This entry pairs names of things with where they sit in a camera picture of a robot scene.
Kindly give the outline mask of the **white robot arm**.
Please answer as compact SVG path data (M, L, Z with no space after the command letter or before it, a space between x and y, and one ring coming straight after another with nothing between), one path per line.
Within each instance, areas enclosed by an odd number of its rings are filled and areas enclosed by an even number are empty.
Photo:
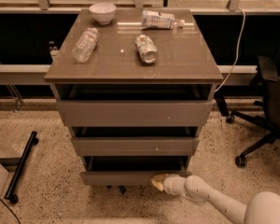
M232 224L280 224L280 195L263 191L248 204L212 188L196 175L160 174L151 178L152 185L170 195L178 195L197 205L212 204Z

